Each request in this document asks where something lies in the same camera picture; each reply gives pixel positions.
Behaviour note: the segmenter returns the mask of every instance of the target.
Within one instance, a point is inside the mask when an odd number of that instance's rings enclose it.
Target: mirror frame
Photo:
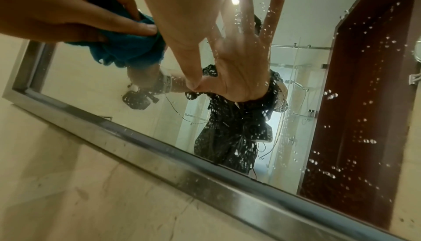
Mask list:
[[[275,240],[403,240],[40,94],[54,50],[24,41],[3,97]]]

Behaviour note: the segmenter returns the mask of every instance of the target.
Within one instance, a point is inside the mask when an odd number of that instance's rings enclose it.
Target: teal cleaning cloth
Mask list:
[[[90,3],[107,9],[120,16],[131,18],[130,14],[117,0],[88,0]],[[140,22],[154,24],[150,16],[140,14]],[[144,69],[159,64],[164,58],[165,41],[160,33],[155,36],[135,36],[100,30],[108,38],[107,43],[77,42],[72,45],[88,46],[92,57],[106,66],[114,63],[117,67]]]

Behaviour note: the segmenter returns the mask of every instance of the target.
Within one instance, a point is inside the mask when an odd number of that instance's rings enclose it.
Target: mirror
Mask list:
[[[242,0],[229,1],[238,16]],[[269,3],[253,0],[256,35]],[[139,69],[60,43],[38,90],[415,241],[421,95],[408,77],[419,73],[420,15],[421,0],[285,0],[267,91],[250,103],[191,92],[170,48]],[[222,16],[216,23],[224,36]],[[211,43],[200,44],[201,63],[217,76]]]

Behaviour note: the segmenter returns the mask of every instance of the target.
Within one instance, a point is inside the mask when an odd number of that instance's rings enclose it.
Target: reflected hand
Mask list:
[[[222,0],[145,1],[186,76],[188,87],[195,90],[202,78],[199,43],[209,36]]]
[[[134,0],[118,0],[134,20]],[[155,35],[154,25],[118,16],[86,0],[0,0],[0,32],[41,42],[105,41],[99,29],[133,35]]]
[[[222,9],[226,37],[214,26],[208,41],[215,57],[217,77],[203,77],[196,91],[212,92],[233,102],[263,97],[270,82],[270,49],[285,0],[271,0],[262,30],[254,32],[253,0],[240,0],[243,32],[235,23],[234,5]]]

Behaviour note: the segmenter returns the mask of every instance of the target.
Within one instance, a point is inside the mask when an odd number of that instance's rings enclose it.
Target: dark hair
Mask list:
[[[256,35],[259,35],[261,30],[262,30],[262,21],[260,20],[260,18],[254,15],[254,32],[256,33]]]

